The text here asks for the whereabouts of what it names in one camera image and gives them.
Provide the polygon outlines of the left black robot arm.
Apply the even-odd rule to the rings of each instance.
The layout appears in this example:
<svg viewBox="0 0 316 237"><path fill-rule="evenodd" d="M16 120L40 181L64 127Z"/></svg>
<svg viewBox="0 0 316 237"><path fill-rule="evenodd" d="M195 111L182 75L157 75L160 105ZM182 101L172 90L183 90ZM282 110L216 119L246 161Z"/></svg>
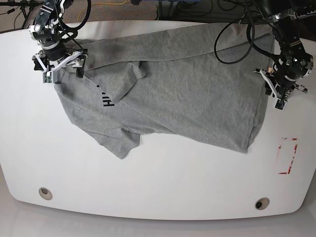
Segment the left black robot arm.
<svg viewBox="0 0 316 237"><path fill-rule="evenodd" d="M274 98L273 108L284 110L293 91L307 93L308 89L298 85L297 80L307 77L314 67L313 56L308 54L299 38L290 12L308 14L316 9L314 0L255 0L256 7L264 19L273 22L273 35L280 46L280 54L268 53L257 46L253 48L273 60L270 72L255 69L265 81L266 95Z"/></svg>

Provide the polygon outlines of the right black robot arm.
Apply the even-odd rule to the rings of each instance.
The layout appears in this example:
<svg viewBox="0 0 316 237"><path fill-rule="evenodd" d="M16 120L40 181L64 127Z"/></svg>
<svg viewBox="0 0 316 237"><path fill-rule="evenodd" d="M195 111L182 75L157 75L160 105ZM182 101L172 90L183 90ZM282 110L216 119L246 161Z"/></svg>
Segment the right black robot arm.
<svg viewBox="0 0 316 237"><path fill-rule="evenodd" d="M87 1L83 21L76 27L69 27L62 19L65 10L72 3L72 0L45 0L33 24L29 26L32 39L41 47L32 56L32 61L34 71L42 72L43 83L58 84L57 71L66 66L74 68L78 78L84 76L88 51L76 41L76 37L88 21L92 3Z"/></svg>

